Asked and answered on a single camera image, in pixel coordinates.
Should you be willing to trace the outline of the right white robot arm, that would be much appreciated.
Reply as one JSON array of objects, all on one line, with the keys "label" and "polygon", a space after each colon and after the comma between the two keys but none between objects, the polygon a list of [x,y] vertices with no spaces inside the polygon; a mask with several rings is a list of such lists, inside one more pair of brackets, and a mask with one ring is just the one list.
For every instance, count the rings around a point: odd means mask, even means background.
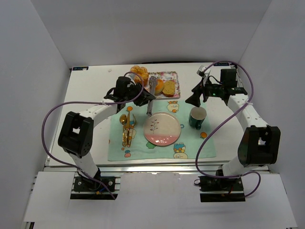
[{"label": "right white robot arm", "polygon": [[201,81],[192,89],[193,95],[186,99],[187,104],[197,108],[210,97],[220,98],[239,121],[244,134],[237,150],[237,156],[223,164],[215,177],[235,178],[246,175],[252,168],[274,164],[277,161],[281,131],[270,126],[257,113],[251,97],[239,85],[236,69],[222,69],[220,80],[210,81],[206,66],[200,66],[197,74]]}]

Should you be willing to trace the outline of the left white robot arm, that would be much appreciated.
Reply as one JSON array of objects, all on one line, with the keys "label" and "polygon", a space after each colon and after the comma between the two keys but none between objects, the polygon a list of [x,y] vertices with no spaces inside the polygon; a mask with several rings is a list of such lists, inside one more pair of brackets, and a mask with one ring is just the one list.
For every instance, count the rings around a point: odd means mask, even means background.
[{"label": "left white robot arm", "polygon": [[68,112],[58,138],[58,145],[70,155],[84,179],[92,177],[100,179],[101,172],[93,161],[90,153],[95,126],[108,117],[117,114],[127,103],[133,102],[136,106],[148,105],[151,107],[155,99],[156,80],[149,83],[146,90],[140,83],[131,78],[120,76],[116,86],[105,95],[105,102],[95,105],[80,113]]}]

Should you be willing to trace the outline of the silver metal tongs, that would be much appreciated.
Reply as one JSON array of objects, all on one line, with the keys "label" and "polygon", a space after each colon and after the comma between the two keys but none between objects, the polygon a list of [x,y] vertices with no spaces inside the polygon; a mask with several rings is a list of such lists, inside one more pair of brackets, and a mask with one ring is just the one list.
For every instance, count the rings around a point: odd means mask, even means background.
[{"label": "silver metal tongs", "polygon": [[157,78],[154,76],[151,76],[149,79],[149,93],[150,93],[150,97],[149,97],[149,101],[147,104],[147,112],[146,114],[148,116],[152,116],[152,109],[153,109],[153,100],[155,99],[155,88],[157,86]]}]

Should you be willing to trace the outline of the brown bread slice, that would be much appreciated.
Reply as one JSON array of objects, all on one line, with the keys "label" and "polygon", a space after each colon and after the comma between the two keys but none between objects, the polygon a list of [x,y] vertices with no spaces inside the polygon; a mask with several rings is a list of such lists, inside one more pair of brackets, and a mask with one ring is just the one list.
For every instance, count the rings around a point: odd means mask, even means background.
[{"label": "brown bread slice", "polygon": [[175,94],[175,82],[172,80],[164,82],[164,89],[162,93],[165,97],[173,97]]}]

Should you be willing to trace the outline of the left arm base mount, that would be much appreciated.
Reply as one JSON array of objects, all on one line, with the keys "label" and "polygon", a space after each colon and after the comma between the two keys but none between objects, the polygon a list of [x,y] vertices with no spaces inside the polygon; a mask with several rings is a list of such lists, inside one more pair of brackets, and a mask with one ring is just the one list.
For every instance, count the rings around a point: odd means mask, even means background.
[{"label": "left arm base mount", "polygon": [[[118,177],[100,177],[101,182],[110,190],[115,198],[119,192]],[[73,180],[70,199],[72,200],[114,200],[107,189],[92,180],[76,176]]]}]

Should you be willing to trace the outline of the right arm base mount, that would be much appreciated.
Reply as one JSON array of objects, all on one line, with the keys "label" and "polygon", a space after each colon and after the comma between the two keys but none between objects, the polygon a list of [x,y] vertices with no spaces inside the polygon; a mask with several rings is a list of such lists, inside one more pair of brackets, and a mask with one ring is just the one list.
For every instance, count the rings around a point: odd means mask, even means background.
[{"label": "right arm base mount", "polygon": [[241,178],[200,176],[199,182],[196,185],[200,188],[200,201],[202,203],[245,201]]}]

